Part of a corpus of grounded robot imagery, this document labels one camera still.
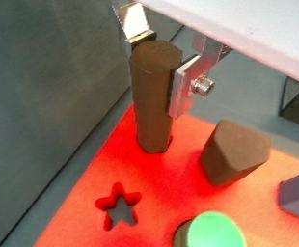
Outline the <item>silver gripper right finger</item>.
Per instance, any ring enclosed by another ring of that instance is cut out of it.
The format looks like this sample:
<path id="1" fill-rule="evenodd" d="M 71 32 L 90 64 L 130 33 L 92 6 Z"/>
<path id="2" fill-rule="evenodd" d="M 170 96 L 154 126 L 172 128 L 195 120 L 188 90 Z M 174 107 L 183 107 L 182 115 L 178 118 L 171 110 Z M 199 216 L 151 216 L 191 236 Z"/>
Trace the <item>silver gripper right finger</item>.
<path id="1" fill-rule="evenodd" d="M 196 32 L 192 45 L 198 54 L 190 57 L 174 72 L 168 115 L 178 119 L 192 107 L 194 95 L 209 96 L 215 83 L 209 72 L 230 54 L 233 48 Z"/>

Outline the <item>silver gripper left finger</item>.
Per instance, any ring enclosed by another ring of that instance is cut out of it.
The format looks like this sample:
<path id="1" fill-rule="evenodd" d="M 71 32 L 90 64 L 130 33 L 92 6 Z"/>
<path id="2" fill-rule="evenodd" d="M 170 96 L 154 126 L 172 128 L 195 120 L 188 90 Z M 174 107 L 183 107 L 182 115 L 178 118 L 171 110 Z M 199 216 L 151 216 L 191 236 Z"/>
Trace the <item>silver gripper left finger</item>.
<path id="1" fill-rule="evenodd" d="M 150 29 L 143 5 L 134 0 L 112 0 L 112 10 L 120 25 L 120 39 L 130 56 L 146 41 L 154 41 L 158 33 Z"/>

